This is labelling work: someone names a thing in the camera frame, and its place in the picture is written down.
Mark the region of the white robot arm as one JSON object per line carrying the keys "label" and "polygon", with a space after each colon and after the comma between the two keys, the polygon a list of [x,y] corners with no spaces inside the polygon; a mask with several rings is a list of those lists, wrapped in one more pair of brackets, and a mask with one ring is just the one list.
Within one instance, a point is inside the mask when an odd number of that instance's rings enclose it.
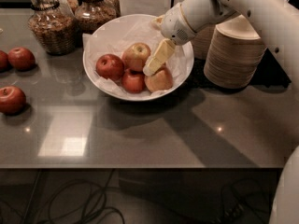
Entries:
{"label": "white robot arm", "polygon": [[146,61],[143,72],[151,76],[161,68],[176,46],[196,37],[209,24],[243,15],[299,89],[299,10],[286,0],[184,0],[159,17],[164,39]]}

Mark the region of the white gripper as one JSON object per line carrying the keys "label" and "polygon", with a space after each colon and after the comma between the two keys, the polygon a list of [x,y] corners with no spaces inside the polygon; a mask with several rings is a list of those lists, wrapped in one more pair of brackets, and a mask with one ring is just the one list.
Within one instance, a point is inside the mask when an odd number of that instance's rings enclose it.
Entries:
{"label": "white gripper", "polygon": [[152,19],[150,25],[157,31],[161,30],[165,38],[154,45],[153,52],[145,62],[143,73],[148,77],[154,75],[169,60],[175,53],[176,45],[182,46],[196,36],[184,16],[181,3],[177,3],[164,15]]}

